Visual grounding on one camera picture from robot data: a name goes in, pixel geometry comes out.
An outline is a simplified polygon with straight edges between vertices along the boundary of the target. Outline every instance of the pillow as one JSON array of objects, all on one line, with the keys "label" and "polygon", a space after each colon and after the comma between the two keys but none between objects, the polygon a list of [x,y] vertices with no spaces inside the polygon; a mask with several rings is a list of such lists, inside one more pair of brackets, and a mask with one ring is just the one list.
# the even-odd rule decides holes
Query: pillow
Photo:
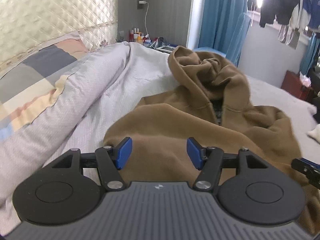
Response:
[{"label": "pillow", "polygon": [[88,52],[78,34],[66,35],[0,72],[0,142],[54,105]]}]

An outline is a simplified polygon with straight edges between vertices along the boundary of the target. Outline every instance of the padded headboard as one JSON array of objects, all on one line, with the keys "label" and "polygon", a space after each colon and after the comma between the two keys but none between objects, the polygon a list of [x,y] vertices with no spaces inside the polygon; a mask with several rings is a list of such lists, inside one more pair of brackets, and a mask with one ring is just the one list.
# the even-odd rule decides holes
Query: padded headboard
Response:
[{"label": "padded headboard", "polygon": [[12,58],[72,31],[93,51],[116,42],[118,0],[0,0],[0,70]]}]

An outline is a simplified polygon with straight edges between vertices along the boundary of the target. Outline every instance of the blue curtain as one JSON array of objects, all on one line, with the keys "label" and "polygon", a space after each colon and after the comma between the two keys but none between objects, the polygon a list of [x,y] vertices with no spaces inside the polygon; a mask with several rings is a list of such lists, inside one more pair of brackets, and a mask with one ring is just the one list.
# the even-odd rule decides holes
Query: blue curtain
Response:
[{"label": "blue curtain", "polygon": [[300,64],[300,71],[304,75],[307,75],[309,72],[309,69],[312,67],[313,58],[316,55],[316,51],[319,46],[319,42],[320,42],[320,39],[317,39],[316,35],[313,34],[310,41],[309,41],[307,52],[306,52],[306,54]]},{"label": "blue curtain", "polygon": [[247,12],[247,0],[205,0],[200,47],[227,53],[236,22]]}]

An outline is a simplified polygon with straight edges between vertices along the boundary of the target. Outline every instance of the metal screw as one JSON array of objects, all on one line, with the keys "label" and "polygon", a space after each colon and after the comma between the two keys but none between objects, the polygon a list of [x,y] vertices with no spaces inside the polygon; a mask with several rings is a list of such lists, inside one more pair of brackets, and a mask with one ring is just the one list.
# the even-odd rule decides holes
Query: metal screw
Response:
[{"label": "metal screw", "polygon": [[201,180],[196,183],[196,187],[199,189],[209,189],[211,186],[211,183],[205,180]]},{"label": "metal screw", "polygon": [[121,181],[118,180],[114,180],[114,181],[110,181],[107,184],[108,188],[111,189],[121,189],[123,187],[123,183]]}]

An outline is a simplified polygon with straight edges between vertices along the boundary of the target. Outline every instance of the circular mount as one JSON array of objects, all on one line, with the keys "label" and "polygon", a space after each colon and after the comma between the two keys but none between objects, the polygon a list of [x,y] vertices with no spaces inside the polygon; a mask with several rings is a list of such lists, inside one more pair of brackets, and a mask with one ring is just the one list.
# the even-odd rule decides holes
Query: circular mount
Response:
[{"label": "circular mount", "polygon": [[90,213],[99,200],[98,185],[70,169],[44,168],[13,193],[13,206],[20,219],[39,225],[77,221]]},{"label": "circular mount", "polygon": [[220,186],[218,199],[231,215],[266,226],[297,219],[305,206],[300,185],[276,168],[236,175]]}]

